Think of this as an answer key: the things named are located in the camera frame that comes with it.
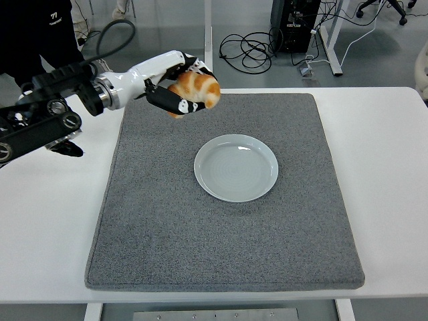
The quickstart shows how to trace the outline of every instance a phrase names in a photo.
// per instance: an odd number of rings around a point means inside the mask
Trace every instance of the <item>ceramic plate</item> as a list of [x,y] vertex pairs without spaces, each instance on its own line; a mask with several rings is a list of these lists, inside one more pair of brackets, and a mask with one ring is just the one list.
[[196,155],[195,175],[212,196],[246,202],[266,194],[278,177],[275,155],[260,140],[230,134],[207,142]]

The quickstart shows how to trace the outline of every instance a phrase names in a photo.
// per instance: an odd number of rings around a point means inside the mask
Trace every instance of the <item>person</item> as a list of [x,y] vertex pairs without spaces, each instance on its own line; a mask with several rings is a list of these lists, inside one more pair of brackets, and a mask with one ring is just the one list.
[[129,0],[116,0],[116,8],[113,10],[113,20],[125,19]]
[[19,87],[46,73],[41,57],[55,69],[84,61],[70,0],[1,0],[0,10],[0,70]]

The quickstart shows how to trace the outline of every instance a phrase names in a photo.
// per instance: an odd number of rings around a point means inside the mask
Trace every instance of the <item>gray floor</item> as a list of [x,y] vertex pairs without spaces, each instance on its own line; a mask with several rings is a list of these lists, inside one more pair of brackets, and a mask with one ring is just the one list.
[[[92,22],[92,30],[101,30],[111,21],[114,8],[113,0],[92,2],[94,15],[89,6],[84,13]],[[149,57],[170,49],[178,49],[204,59],[204,6],[203,1],[137,1],[134,0],[136,19],[132,10],[127,17],[137,28],[132,43],[121,52],[106,58],[109,66],[117,71],[124,71]],[[347,14],[352,16],[358,1],[351,1]],[[291,55],[279,53],[273,58],[270,70],[260,75],[246,75],[230,68],[219,59],[219,44],[231,33],[247,35],[250,32],[268,32],[270,28],[270,11],[272,0],[228,1],[213,0],[213,71],[223,88],[277,88],[309,86],[303,80],[296,66],[292,65]],[[367,23],[375,15],[376,5],[364,10],[362,19],[354,18],[356,23]],[[428,13],[425,1],[419,1],[408,13],[421,15]],[[428,40],[428,17],[408,16],[409,22],[400,26],[399,15],[393,8],[384,7],[377,19],[377,28],[368,36],[355,43],[343,63],[343,76],[334,77],[326,62],[310,64],[312,79],[321,87],[361,87],[361,86],[408,86],[414,87],[413,68],[417,54]],[[347,21],[343,23],[336,53],[339,61],[348,44],[371,30],[372,26],[359,27]],[[106,37],[102,50],[112,49],[126,37],[126,26],[117,26]],[[97,37],[90,39],[82,52],[86,58],[95,54]],[[236,46],[229,46],[227,54],[237,53]],[[309,54],[316,54],[316,48],[310,46]],[[302,54],[293,55],[294,61],[304,58]],[[320,57],[325,59],[320,47]],[[12,105],[19,95],[19,88],[7,75],[0,76],[0,104]],[[300,311],[301,320],[337,320],[334,316],[332,301],[288,302],[286,306],[295,305]],[[353,300],[352,305],[357,321],[371,320],[428,320],[428,298],[397,298]],[[159,304],[158,306],[141,306],[136,304],[106,305],[102,319],[131,320],[132,313],[138,310],[156,310],[177,308]],[[83,320],[84,305],[0,305],[0,320]]]

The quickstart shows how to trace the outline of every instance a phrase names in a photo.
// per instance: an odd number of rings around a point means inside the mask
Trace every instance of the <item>white robotic arm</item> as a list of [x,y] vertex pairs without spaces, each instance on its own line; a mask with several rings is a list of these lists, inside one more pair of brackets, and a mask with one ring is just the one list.
[[198,58],[173,50],[141,62],[124,73],[104,72],[95,79],[95,83],[104,93],[102,95],[104,107],[116,110],[125,107],[131,99],[145,94],[150,96],[149,89],[157,89],[158,83],[162,80],[166,78],[174,80],[181,72],[187,70],[212,75],[208,67]]
[[176,80],[187,70],[214,76],[198,58],[170,51],[124,73],[101,73],[93,81],[80,64],[34,77],[30,94],[14,106],[0,109],[0,168],[42,146],[68,156],[83,155],[83,151],[70,142],[82,124],[79,115],[64,99],[70,94],[77,94],[92,116],[103,113],[105,108],[123,108],[131,99],[143,96],[151,104],[174,114],[204,109],[204,103],[188,102],[158,86],[165,79]]

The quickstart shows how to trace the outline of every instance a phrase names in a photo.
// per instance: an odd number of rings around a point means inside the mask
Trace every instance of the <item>croissant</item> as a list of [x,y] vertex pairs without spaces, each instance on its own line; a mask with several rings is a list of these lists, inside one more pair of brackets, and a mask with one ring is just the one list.
[[[177,83],[172,84],[168,89],[181,98],[191,102],[203,102],[205,107],[211,109],[220,100],[220,85],[218,81],[210,75],[197,74],[188,71],[182,73]],[[168,112],[174,118],[182,118],[184,115],[176,115]]]

